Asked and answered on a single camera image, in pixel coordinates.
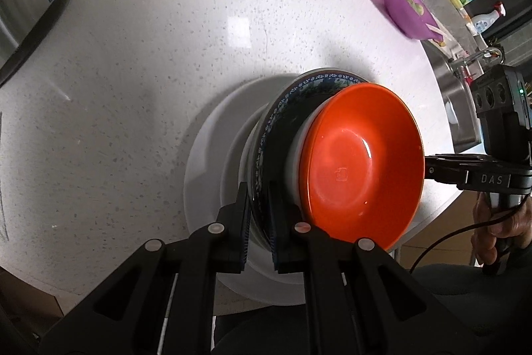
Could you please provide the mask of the person's right hand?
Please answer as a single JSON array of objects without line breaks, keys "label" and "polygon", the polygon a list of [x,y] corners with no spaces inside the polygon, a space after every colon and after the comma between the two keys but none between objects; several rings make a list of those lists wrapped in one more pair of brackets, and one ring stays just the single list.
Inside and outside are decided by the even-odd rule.
[{"label": "person's right hand", "polygon": [[504,218],[504,221],[474,230],[471,236],[472,252],[481,265],[492,265],[497,257],[497,240],[509,240],[513,247],[526,249],[531,243],[531,198],[511,217],[511,211],[495,214],[488,204],[487,196],[480,193],[473,209],[476,224]]}]

